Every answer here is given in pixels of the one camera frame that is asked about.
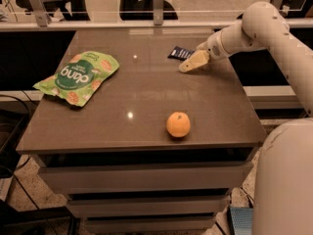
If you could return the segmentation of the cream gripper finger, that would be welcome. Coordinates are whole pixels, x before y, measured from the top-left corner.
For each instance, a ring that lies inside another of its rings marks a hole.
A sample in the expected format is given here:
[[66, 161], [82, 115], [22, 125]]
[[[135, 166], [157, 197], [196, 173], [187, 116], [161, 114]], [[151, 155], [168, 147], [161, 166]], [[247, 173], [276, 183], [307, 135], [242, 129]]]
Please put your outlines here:
[[208, 59], [209, 54], [205, 50], [197, 50], [190, 58], [188, 59]]
[[179, 66], [180, 72], [188, 72], [208, 63], [208, 59], [188, 59]]

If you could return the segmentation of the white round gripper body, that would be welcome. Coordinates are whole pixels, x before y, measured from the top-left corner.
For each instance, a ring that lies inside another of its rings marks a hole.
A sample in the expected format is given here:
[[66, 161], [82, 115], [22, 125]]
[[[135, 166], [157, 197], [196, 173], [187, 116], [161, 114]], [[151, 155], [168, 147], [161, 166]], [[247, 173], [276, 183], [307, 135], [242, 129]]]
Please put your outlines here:
[[197, 50], [206, 51], [212, 60], [228, 58], [230, 54], [223, 47], [221, 36], [221, 31], [213, 33], [203, 43], [197, 46]]

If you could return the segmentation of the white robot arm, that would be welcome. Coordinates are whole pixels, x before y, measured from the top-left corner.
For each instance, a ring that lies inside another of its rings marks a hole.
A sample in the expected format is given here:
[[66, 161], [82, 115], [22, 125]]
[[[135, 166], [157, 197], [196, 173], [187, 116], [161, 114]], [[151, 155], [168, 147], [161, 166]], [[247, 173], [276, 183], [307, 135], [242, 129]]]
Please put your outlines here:
[[179, 66], [188, 72], [241, 52], [265, 50], [274, 69], [256, 66], [253, 84], [288, 86], [307, 113], [276, 127], [261, 148], [251, 235], [313, 235], [313, 51], [290, 32], [274, 5], [258, 1], [211, 34]]

